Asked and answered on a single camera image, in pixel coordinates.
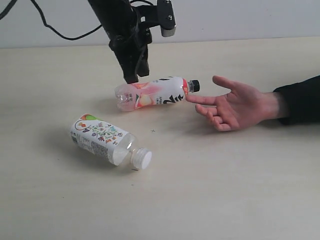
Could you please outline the person's open bare hand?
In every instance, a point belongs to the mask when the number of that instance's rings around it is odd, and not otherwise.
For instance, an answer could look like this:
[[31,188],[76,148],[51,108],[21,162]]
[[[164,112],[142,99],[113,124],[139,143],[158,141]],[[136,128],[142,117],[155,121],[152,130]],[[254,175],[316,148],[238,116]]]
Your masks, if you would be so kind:
[[219,96],[188,95],[198,114],[220,132],[243,130],[266,120],[286,118],[287,104],[277,92],[263,93],[253,86],[213,76],[214,84],[229,89]]

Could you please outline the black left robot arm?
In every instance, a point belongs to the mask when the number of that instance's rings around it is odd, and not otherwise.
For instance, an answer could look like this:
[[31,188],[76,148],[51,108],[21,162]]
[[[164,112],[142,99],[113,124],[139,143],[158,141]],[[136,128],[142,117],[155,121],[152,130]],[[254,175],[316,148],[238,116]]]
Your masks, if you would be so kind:
[[128,0],[90,0],[89,4],[109,37],[113,51],[127,84],[150,74],[148,44],[150,28],[158,26],[157,6],[131,6]]

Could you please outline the black sleeved forearm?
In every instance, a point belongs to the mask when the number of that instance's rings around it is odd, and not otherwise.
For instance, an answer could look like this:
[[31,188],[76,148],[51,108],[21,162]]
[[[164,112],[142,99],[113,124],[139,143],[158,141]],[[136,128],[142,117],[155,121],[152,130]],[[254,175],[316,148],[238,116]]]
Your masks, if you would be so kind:
[[320,122],[320,77],[284,85],[274,90],[287,110],[278,121],[283,125],[318,124]]

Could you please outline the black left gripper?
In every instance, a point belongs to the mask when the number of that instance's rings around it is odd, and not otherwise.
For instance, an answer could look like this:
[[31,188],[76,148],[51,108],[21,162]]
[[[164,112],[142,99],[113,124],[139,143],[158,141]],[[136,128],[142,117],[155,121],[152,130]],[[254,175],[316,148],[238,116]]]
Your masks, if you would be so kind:
[[109,37],[109,47],[114,51],[125,82],[137,83],[138,76],[148,76],[150,28],[159,26],[157,4],[102,4],[101,25]]

